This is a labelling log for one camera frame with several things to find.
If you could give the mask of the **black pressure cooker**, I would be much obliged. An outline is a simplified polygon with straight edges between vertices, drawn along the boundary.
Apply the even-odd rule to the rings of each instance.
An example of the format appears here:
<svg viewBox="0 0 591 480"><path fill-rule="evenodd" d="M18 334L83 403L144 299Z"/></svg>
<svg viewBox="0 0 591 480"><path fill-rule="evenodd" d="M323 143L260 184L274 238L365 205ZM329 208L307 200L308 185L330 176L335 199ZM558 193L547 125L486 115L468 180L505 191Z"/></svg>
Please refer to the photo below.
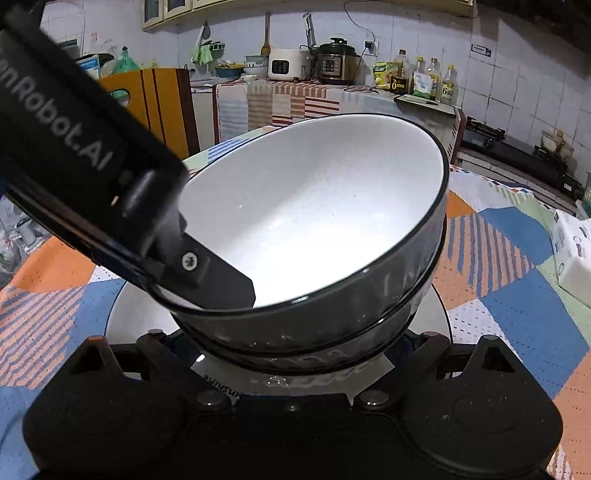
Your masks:
<svg viewBox="0 0 591 480"><path fill-rule="evenodd" d="M353 85L361 57L346 39L332 37L317 50L318 80L325 84Z"/></svg>

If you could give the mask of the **patchwork counter cloth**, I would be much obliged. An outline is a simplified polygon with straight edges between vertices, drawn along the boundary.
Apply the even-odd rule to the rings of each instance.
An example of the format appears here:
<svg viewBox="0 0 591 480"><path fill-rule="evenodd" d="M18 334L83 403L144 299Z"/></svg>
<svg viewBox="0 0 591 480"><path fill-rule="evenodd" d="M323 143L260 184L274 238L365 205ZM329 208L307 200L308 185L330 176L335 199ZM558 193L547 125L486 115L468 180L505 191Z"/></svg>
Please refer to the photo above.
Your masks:
<svg viewBox="0 0 591 480"><path fill-rule="evenodd" d="M400 114L394 95L369 86L254 80L218 85L213 91L218 143L266 126L284 127L345 113Z"/></svg>

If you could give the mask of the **black gas stove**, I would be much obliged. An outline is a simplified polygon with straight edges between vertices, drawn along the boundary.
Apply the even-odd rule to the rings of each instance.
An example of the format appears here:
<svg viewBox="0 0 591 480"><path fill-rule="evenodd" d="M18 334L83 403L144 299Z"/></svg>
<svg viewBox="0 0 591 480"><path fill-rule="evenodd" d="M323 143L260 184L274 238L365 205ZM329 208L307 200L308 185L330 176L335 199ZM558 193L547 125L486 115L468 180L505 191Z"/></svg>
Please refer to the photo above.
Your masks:
<svg viewBox="0 0 591 480"><path fill-rule="evenodd" d="M467 118L461 145L528 174L572 200L583 199L583 186L567 173L567 163L559 154L508 137L504 130L487 126L472 117Z"/></svg>

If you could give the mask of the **yellow oil bottle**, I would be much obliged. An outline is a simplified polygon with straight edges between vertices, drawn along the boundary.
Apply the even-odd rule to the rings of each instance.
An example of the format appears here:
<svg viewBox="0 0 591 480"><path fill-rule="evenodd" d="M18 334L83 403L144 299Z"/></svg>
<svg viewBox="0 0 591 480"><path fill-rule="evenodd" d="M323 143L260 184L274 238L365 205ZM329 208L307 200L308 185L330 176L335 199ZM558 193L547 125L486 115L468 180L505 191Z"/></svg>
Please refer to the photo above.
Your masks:
<svg viewBox="0 0 591 480"><path fill-rule="evenodd" d="M394 60L390 90L396 95L407 94L410 85L410 75L411 68L407 52L405 49L400 49L399 55Z"/></svg>

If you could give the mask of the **yellow wooden chair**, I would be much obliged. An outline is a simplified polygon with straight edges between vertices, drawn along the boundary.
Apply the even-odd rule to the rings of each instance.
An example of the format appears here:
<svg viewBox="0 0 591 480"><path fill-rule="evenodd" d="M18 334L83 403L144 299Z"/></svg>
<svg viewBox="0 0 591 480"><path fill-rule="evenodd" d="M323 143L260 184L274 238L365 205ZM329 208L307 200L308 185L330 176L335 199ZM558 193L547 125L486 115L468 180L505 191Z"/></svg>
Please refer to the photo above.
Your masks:
<svg viewBox="0 0 591 480"><path fill-rule="evenodd" d="M127 111L179 159L200 152L186 69L140 69L113 74L98 83L108 93L127 92Z"/></svg>

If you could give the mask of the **cutting board on counter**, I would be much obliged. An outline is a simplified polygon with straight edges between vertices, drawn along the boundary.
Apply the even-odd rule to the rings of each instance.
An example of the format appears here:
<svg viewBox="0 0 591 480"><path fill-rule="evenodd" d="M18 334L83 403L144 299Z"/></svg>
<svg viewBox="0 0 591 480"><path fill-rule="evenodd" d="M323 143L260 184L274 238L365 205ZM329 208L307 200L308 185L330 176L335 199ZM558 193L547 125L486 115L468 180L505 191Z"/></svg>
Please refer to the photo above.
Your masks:
<svg viewBox="0 0 591 480"><path fill-rule="evenodd" d="M456 114L456 108L454 106L410 94L396 96L394 97L394 101L425 107L448 115Z"/></svg>

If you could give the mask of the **cream wall cabinets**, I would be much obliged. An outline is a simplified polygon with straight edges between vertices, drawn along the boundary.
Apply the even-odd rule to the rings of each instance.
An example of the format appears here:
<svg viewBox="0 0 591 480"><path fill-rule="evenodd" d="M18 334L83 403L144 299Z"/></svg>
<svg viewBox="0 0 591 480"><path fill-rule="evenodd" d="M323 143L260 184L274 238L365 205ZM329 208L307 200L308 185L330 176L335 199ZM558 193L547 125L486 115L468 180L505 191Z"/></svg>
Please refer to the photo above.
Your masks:
<svg viewBox="0 0 591 480"><path fill-rule="evenodd" d="M321 1L142 1L142 30L161 27L170 22L179 22L189 15L204 15L228 8L296 6L297 4L321 4ZM400 5L451 14L460 18L475 16L476 1L385 1L385 4Z"/></svg>

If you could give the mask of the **colourful patchwork tablecloth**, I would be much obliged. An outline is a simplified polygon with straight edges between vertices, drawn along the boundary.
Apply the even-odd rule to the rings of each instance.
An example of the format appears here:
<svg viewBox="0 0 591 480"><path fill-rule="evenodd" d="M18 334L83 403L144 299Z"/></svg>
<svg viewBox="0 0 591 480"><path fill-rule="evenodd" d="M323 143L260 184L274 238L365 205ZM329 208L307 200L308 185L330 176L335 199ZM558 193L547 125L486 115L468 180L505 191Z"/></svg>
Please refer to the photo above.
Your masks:
<svg viewBox="0 0 591 480"><path fill-rule="evenodd" d="M452 334L502 337L553 398L564 433L550 471L590 475L590 310L557 280L549 231L562 202L490 160L462 150L451 172L447 250L435 286ZM20 418L64 360L105 330L121 280L48 239L1 289L1 475L35 465Z"/></svg>

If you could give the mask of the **white ribbed bowl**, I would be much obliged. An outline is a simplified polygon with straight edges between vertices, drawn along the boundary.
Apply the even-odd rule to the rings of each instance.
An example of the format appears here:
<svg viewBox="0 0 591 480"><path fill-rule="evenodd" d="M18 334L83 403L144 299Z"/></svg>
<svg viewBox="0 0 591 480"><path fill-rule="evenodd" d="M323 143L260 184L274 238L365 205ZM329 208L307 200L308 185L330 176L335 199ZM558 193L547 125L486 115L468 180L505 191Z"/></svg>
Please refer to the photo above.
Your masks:
<svg viewBox="0 0 591 480"><path fill-rule="evenodd" d="M305 120L201 169L179 202L188 233L252 280L249 309L201 309L161 287L173 315L254 319L339 293L401 299L446 228L449 160L425 127L385 114Z"/></svg>
<svg viewBox="0 0 591 480"><path fill-rule="evenodd" d="M446 234L443 228L417 283L386 305L378 296L382 284L374 282L366 297L339 293L327 303L307 299L254 319L172 317L197 347L247 370L295 376L342 370L383 353L403 336L431 288Z"/></svg>

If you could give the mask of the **white tissue pack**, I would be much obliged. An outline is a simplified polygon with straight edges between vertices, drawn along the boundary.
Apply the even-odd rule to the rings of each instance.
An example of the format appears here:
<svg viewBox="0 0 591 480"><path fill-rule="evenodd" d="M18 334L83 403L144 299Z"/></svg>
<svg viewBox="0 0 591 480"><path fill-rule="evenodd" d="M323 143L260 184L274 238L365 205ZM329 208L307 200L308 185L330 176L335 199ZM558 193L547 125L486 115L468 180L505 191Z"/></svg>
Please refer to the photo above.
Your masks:
<svg viewBox="0 0 591 480"><path fill-rule="evenodd" d="M556 210L551 240L559 285L590 307L590 220L579 220L564 211Z"/></svg>

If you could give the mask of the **white rice cooker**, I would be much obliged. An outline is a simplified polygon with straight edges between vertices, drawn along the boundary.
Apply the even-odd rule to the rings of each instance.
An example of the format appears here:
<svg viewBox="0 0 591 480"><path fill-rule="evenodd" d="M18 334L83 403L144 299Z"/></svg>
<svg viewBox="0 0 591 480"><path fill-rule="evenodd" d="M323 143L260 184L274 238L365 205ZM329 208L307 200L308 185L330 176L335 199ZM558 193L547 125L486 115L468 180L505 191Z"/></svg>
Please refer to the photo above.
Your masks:
<svg viewBox="0 0 591 480"><path fill-rule="evenodd" d="M273 49L267 77L273 81L304 81L311 76L311 63L308 49Z"/></svg>

